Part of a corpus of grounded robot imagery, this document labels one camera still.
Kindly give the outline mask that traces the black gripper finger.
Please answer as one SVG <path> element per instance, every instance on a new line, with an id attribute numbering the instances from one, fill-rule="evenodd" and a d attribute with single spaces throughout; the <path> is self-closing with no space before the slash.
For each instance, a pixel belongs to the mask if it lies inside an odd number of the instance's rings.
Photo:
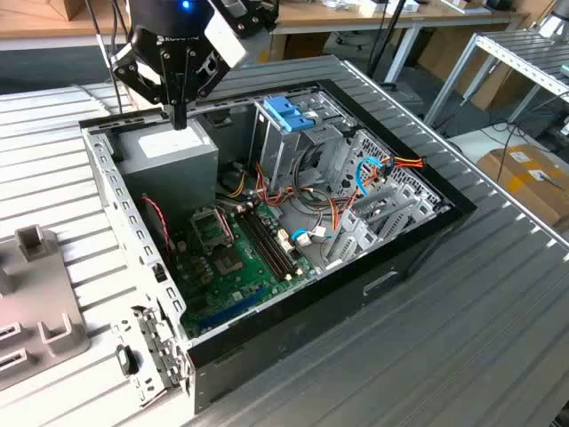
<path id="1" fill-rule="evenodd" d="M 198 52 L 190 47 L 186 49 L 178 105 L 179 129 L 187 127 L 189 103 L 209 95 L 229 70 L 228 63 L 215 49 L 205 56 L 199 56 Z"/>
<path id="2" fill-rule="evenodd" d="M 150 59 L 140 57 L 132 43 L 127 43 L 117 54 L 111 57 L 112 76 L 130 90 L 137 93 L 144 101 L 152 105 L 160 104 L 174 129 L 179 128 L 179 85 L 170 66 L 170 53 L 165 50 L 150 51 Z M 140 71 L 145 65 L 155 74 L 158 82 L 146 77 Z"/>

